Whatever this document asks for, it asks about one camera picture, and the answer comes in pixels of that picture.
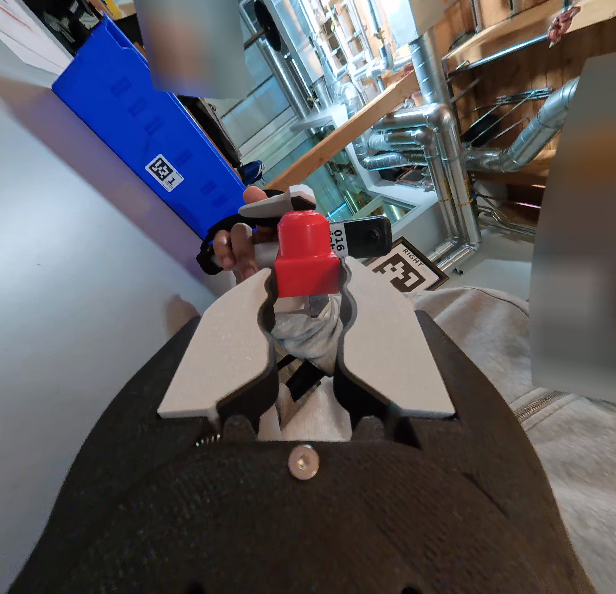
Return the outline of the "printed paper sheet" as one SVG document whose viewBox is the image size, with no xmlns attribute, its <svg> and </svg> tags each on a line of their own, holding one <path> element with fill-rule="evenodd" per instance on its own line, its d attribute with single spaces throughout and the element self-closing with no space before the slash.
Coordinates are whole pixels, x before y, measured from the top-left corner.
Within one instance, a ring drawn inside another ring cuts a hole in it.
<svg viewBox="0 0 616 594">
<path fill-rule="evenodd" d="M 56 76 L 73 61 L 21 0 L 1 0 L 1 42 L 25 64 Z"/>
</svg>

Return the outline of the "red double square cup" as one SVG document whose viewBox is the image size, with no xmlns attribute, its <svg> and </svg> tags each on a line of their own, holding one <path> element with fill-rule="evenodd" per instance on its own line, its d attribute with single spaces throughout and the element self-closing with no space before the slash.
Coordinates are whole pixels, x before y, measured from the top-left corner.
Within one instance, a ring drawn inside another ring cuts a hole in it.
<svg viewBox="0 0 616 594">
<path fill-rule="evenodd" d="M 339 293 L 340 263 L 323 215 L 314 210 L 288 212 L 277 232 L 274 270 L 279 298 Z"/>
</svg>

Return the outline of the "blue bin with marker tag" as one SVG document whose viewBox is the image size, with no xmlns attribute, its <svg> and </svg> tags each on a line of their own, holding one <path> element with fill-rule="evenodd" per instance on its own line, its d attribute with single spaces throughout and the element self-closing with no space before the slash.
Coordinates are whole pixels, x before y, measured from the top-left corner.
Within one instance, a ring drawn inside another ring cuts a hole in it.
<svg viewBox="0 0 616 594">
<path fill-rule="evenodd" d="M 108 16 L 52 91 L 201 239 L 238 214 L 239 176 Z"/>
</svg>

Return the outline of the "person's grey hoodie torso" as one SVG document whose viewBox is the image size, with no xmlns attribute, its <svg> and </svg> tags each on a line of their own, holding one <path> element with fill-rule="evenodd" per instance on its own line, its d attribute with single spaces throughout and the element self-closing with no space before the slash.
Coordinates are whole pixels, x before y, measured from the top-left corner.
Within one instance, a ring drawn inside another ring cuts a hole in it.
<svg viewBox="0 0 616 594">
<path fill-rule="evenodd" d="M 597 593 L 615 593 L 615 404 L 532 384 L 528 304 L 459 287 L 405 295 L 473 361 L 521 422 L 559 506 L 575 553 Z M 280 383 L 258 440 L 347 441 L 349 414 L 325 377 L 307 398 Z"/>
</svg>

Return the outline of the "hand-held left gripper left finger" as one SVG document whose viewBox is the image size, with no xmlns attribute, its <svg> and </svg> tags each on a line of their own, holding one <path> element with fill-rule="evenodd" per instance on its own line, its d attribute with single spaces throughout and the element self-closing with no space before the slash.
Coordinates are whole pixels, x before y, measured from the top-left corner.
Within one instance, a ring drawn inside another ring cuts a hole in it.
<svg viewBox="0 0 616 594">
<path fill-rule="evenodd" d="M 204 417 L 221 429 L 240 415 L 259 432 L 278 397 L 277 294 L 273 269 L 264 268 L 206 309 L 158 406 L 162 419 Z"/>
</svg>

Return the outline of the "black floor lamp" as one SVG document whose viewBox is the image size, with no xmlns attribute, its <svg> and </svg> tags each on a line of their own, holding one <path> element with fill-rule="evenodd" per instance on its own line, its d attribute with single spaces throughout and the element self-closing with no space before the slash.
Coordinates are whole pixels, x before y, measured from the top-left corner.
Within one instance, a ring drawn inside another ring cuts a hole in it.
<svg viewBox="0 0 616 594">
<path fill-rule="evenodd" d="M 281 52 L 282 44 L 280 33 L 275 25 L 272 15 L 268 11 L 266 5 L 257 0 L 253 3 L 253 9 L 256 20 L 259 24 L 257 33 L 249 38 L 243 45 L 243 50 L 246 51 L 250 46 L 258 42 L 261 38 L 265 38 L 270 47 L 277 53 Z"/>
</svg>

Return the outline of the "person's right hand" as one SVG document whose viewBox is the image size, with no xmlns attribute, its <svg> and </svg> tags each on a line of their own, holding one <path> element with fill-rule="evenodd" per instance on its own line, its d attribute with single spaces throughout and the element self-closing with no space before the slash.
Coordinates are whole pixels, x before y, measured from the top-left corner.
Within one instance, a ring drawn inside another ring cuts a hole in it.
<svg viewBox="0 0 616 594">
<path fill-rule="evenodd" d="M 258 272 L 254 247 L 256 244 L 274 241 L 277 230 L 266 226 L 254 229 L 241 222 L 234 224 L 229 231 L 219 230 L 212 240 L 216 261 L 225 271 L 235 275 L 236 285 Z"/>
</svg>

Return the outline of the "wooden post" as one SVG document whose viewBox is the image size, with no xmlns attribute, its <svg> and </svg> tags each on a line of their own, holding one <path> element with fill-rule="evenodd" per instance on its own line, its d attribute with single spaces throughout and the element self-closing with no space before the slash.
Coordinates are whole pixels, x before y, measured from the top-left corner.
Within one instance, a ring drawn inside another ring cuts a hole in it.
<svg viewBox="0 0 616 594">
<path fill-rule="evenodd" d="M 368 128 L 403 104 L 419 89 L 415 73 L 411 67 L 405 67 L 403 73 L 404 75 L 397 82 L 391 84 L 379 97 L 363 106 L 358 113 L 350 116 L 343 125 L 274 178 L 273 181 L 266 184 L 264 189 L 285 192 L 290 186 L 304 182 Z"/>
</svg>

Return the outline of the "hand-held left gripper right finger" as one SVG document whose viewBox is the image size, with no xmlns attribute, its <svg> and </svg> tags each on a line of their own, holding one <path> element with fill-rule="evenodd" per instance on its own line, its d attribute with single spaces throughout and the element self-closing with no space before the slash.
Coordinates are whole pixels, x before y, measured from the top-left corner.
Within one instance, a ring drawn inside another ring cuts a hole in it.
<svg viewBox="0 0 616 594">
<path fill-rule="evenodd" d="M 394 434 L 407 418 L 456 414 L 411 301 L 351 257 L 340 262 L 335 398 L 352 431 L 362 419 Z"/>
</svg>

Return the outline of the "person's right forearm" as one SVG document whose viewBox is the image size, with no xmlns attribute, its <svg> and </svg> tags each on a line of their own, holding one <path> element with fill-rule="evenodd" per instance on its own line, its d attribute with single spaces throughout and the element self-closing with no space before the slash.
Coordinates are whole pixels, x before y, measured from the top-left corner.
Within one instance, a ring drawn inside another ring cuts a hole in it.
<svg viewBox="0 0 616 594">
<path fill-rule="evenodd" d="M 339 337 L 341 296 L 330 295 L 319 315 L 312 318 L 300 313 L 275 313 L 272 335 L 297 359 L 309 361 L 325 375 L 334 375 Z"/>
</svg>

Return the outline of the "framed marker poster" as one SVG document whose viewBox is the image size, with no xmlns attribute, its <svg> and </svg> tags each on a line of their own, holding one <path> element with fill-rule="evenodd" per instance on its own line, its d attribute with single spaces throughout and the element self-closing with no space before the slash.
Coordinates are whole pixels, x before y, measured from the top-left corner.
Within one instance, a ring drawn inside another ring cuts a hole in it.
<svg viewBox="0 0 616 594">
<path fill-rule="evenodd" d="M 403 294 L 436 290 L 450 279 L 404 237 L 396 239 L 389 253 L 371 259 L 366 267 Z"/>
</svg>

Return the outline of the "silver ventilation duct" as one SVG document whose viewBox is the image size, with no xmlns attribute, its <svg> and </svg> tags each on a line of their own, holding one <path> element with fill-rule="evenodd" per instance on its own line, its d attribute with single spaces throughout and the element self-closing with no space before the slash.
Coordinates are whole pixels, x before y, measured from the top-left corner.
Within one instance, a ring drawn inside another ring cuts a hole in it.
<svg viewBox="0 0 616 594">
<path fill-rule="evenodd" d="M 562 128 L 580 78 L 574 78 L 552 93 L 542 109 L 508 148 L 463 153 L 457 120 L 450 106 L 443 67 L 432 43 L 431 29 L 442 18 L 442 0 L 391 0 L 407 4 L 405 16 L 412 31 L 403 43 L 412 47 L 412 62 L 419 64 L 416 76 L 427 103 L 393 111 L 373 126 L 410 133 L 410 140 L 423 149 L 424 161 L 432 168 L 432 181 L 443 206 L 449 238 L 428 259 L 447 270 L 474 254 L 482 238 L 469 192 L 466 165 L 483 172 L 515 172 L 535 159 Z"/>
</svg>

